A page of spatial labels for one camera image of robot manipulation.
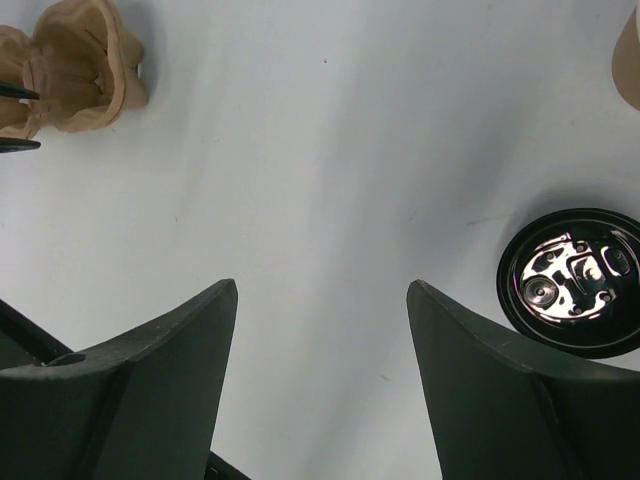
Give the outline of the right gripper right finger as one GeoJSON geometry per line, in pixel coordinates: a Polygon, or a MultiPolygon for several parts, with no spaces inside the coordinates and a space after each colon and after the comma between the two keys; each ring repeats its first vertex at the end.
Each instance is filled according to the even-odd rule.
{"type": "Polygon", "coordinates": [[[639,375],[561,352],[428,283],[407,309],[446,479],[635,479],[639,375]]]}

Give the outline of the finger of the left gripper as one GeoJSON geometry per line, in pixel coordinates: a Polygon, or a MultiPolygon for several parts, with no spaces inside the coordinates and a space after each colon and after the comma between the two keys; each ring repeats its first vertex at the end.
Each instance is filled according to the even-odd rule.
{"type": "Polygon", "coordinates": [[[0,96],[18,100],[39,100],[40,95],[23,87],[15,86],[7,82],[0,82],[0,96]]]}
{"type": "Polygon", "coordinates": [[[0,153],[14,153],[37,150],[41,147],[41,143],[33,140],[17,139],[17,138],[0,138],[0,153]]]}

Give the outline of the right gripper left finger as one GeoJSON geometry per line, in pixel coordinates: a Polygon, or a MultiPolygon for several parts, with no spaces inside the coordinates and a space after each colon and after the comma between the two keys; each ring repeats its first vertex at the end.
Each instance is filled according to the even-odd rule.
{"type": "Polygon", "coordinates": [[[236,478],[211,441],[237,303],[222,280],[82,351],[3,305],[2,477],[236,478]]]}

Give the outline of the brown cardboard cup carrier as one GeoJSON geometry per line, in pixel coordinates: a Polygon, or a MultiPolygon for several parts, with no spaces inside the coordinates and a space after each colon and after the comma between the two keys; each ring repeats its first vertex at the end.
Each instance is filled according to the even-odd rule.
{"type": "Polygon", "coordinates": [[[60,1],[39,17],[32,34],[1,28],[1,80],[35,93],[1,99],[1,134],[32,139],[103,129],[126,110],[147,105],[138,66],[144,47],[110,1],[60,1]]]}

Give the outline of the brown paper cup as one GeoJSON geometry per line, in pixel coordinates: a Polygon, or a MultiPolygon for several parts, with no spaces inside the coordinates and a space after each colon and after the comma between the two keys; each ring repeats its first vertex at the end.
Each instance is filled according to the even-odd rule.
{"type": "Polygon", "coordinates": [[[617,39],[611,63],[614,86],[633,109],[640,109],[639,4],[636,4],[617,39]]]}

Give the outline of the light blue table mat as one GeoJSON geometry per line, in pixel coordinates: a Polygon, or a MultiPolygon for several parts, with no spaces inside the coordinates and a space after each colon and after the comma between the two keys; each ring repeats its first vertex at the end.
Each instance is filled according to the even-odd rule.
{"type": "Polygon", "coordinates": [[[148,105],[1,159],[1,296],[81,350],[223,278],[212,447],[253,479],[437,479],[406,309],[494,321],[564,208],[639,214],[631,1],[121,1],[148,105]]]}

